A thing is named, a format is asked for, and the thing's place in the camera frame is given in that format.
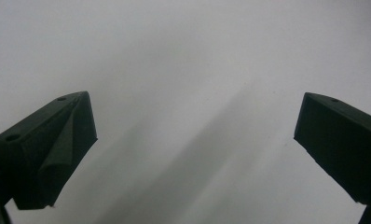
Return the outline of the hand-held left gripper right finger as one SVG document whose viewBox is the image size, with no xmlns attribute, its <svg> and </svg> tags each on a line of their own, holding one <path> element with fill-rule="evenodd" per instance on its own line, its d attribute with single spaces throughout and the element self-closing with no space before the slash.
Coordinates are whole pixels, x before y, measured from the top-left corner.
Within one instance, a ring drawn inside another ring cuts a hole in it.
<svg viewBox="0 0 371 224">
<path fill-rule="evenodd" d="M 371 204 L 371 116 L 307 92 L 294 139 L 357 203 Z"/>
</svg>

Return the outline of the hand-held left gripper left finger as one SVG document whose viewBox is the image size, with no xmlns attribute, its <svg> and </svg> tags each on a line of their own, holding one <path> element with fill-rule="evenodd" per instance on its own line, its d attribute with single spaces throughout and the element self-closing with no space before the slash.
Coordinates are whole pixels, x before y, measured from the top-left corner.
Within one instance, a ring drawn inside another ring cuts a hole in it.
<svg viewBox="0 0 371 224">
<path fill-rule="evenodd" d="M 0 168 L 20 210 L 52 206 L 97 141 L 86 91 L 54 99 L 0 133 Z"/>
</svg>

